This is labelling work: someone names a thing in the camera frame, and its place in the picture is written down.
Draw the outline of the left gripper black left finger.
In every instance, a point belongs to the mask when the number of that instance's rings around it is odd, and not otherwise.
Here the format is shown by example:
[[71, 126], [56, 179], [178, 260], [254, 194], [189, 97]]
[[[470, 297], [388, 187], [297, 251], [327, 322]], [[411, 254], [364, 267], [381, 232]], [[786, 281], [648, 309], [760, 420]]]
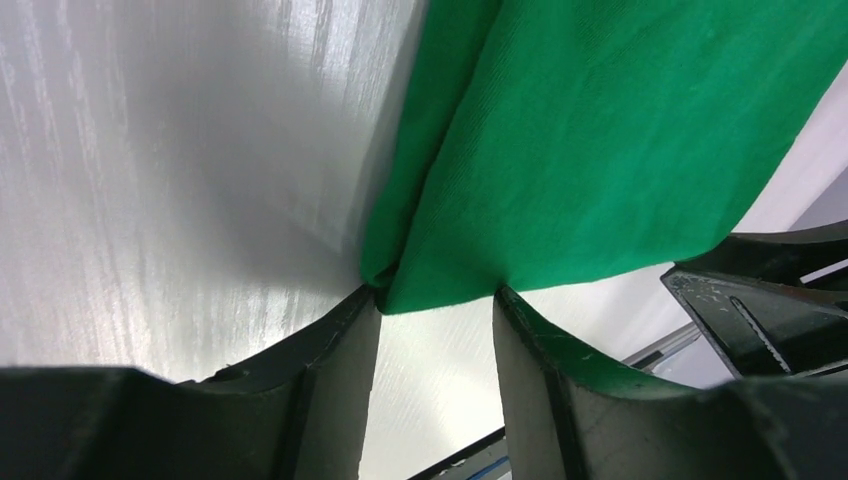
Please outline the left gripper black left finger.
[[127, 367], [1, 372], [5, 479], [354, 479], [379, 344], [373, 293], [203, 381]]

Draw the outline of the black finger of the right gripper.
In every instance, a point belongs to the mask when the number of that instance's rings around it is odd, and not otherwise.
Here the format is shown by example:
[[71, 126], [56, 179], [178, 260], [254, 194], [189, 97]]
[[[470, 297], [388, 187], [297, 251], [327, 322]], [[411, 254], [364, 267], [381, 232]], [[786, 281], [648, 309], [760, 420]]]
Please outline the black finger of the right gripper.
[[732, 233], [712, 250], [675, 264], [792, 286], [847, 285], [847, 223], [782, 233]]
[[661, 282], [736, 378], [847, 375], [847, 293], [673, 268]]

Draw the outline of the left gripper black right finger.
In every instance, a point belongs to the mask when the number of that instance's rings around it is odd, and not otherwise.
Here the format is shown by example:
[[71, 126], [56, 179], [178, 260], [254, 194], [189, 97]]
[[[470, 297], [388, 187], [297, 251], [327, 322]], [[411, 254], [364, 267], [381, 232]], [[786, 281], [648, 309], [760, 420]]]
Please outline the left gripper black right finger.
[[847, 383], [751, 377], [708, 389], [629, 367], [510, 288], [493, 334], [516, 479], [843, 479]]

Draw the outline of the green t shirt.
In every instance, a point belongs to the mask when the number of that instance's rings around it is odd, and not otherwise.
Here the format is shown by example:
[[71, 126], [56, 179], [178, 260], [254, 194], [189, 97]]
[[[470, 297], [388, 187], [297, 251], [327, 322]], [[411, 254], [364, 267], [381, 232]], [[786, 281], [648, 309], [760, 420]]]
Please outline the green t shirt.
[[432, 1], [362, 279], [403, 314], [705, 253], [846, 59], [843, 1]]

